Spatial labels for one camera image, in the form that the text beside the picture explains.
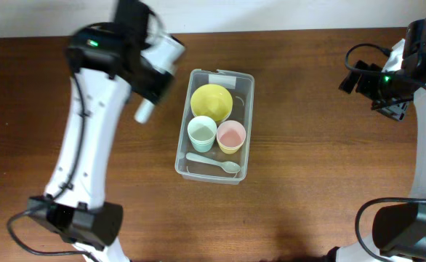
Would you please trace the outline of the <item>grey plastic fork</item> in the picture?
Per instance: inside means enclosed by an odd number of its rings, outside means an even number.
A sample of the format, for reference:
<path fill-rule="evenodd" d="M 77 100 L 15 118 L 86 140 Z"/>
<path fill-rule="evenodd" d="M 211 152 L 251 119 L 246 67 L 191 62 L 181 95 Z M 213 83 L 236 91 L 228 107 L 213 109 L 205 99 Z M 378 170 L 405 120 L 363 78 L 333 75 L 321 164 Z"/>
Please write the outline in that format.
<path fill-rule="evenodd" d="M 140 124 L 145 124 L 150 119 L 156 105 L 150 100 L 143 98 L 139 107 L 135 111 L 134 120 Z"/>

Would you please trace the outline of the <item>yellow plastic bowl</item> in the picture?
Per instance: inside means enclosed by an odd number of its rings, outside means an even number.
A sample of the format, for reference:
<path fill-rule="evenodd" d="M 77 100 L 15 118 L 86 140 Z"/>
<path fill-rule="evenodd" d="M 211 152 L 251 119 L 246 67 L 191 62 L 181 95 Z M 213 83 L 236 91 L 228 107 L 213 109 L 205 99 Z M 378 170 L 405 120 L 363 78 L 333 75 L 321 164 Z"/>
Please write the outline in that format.
<path fill-rule="evenodd" d="M 190 109 L 194 116 L 208 116 L 216 123 L 223 122 L 233 110 L 233 98 L 223 86 L 205 84 L 192 94 Z"/>

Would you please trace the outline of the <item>white plastic cup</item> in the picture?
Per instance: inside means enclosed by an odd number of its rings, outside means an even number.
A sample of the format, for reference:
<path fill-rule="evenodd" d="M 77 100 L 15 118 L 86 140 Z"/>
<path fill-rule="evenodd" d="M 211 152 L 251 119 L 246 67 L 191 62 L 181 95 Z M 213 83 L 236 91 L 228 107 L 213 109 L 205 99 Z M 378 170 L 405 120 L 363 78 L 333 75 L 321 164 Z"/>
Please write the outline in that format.
<path fill-rule="evenodd" d="M 188 136 L 194 143 L 209 143 L 214 140 L 216 134 L 216 122 L 208 116 L 196 116 L 188 123 Z"/>

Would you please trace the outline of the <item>green plastic cup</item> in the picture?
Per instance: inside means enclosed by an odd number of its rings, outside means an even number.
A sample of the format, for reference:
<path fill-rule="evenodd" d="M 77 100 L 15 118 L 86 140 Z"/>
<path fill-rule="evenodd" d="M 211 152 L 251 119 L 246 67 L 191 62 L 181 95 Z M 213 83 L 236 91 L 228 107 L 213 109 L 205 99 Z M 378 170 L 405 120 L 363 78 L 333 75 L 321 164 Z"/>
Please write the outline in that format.
<path fill-rule="evenodd" d="M 196 143 L 194 141 L 191 142 L 193 148 L 200 153 L 206 153 L 207 151 L 209 151 L 212 146 L 214 145 L 214 141 L 210 141 L 209 143 Z"/>

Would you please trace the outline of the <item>pink plastic cup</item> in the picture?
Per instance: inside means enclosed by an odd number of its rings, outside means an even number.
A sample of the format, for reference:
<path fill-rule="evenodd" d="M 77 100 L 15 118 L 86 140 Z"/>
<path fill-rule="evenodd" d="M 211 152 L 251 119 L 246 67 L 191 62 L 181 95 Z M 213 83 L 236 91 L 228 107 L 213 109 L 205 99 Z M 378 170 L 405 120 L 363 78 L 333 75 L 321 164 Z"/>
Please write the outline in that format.
<path fill-rule="evenodd" d="M 217 141 L 226 148 L 238 148 L 246 140 L 245 127 L 235 120 L 227 120 L 217 128 Z"/>

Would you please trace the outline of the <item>yellow plastic cup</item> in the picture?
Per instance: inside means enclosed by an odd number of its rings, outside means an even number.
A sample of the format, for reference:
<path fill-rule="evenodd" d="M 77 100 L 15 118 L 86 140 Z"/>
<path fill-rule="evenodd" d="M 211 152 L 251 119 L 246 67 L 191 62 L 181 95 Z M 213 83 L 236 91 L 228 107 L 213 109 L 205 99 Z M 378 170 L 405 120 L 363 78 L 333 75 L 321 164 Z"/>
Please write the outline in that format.
<path fill-rule="evenodd" d="M 218 142 L 220 150 L 225 154 L 234 154 L 237 152 L 244 143 L 228 143 L 224 144 L 221 141 Z"/>

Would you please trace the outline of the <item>grey plastic spoon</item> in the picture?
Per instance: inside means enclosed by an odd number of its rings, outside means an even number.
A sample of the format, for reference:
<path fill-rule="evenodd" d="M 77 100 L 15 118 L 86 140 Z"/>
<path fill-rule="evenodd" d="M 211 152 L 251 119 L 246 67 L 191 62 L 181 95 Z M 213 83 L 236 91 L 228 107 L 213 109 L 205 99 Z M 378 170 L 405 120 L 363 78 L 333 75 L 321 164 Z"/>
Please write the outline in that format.
<path fill-rule="evenodd" d="M 216 160 L 213 160 L 198 154 L 194 154 L 194 153 L 187 153 L 185 157 L 187 160 L 190 160 L 192 162 L 218 166 L 222 168 L 226 173 L 236 174 L 241 171 L 241 166 L 239 164 L 236 164 L 235 162 L 229 162 L 229 161 L 218 162 Z"/>

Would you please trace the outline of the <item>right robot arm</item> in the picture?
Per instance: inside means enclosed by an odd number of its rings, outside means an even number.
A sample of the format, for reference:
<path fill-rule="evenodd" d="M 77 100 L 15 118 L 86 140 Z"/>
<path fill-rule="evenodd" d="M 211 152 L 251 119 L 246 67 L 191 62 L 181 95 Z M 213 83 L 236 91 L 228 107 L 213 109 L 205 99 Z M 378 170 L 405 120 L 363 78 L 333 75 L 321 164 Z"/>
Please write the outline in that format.
<path fill-rule="evenodd" d="M 408 197 L 383 197 L 363 204 L 355 216 L 357 242 L 334 247 L 324 261 L 426 261 L 426 18 L 409 24 L 405 38 L 379 48 L 383 67 L 359 60 L 339 89 L 371 100 L 372 110 L 396 121 L 413 104 L 417 156 Z"/>

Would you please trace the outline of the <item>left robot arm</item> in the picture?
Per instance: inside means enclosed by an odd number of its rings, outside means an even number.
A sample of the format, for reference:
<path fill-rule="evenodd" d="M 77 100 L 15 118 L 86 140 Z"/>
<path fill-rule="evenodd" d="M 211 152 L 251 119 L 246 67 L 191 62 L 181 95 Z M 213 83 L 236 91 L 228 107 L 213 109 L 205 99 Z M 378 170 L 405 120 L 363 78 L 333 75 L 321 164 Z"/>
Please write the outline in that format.
<path fill-rule="evenodd" d="M 120 1 L 110 22 L 87 25 L 70 38 L 71 107 L 63 144 L 44 193 L 28 200 L 24 216 L 71 244 L 73 254 L 87 261 L 126 260 L 118 239 L 123 208 L 105 199 L 118 120 L 137 93 L 142 102 L 135 120 L 148 121 L 184 50 L 141 1 Z"/>

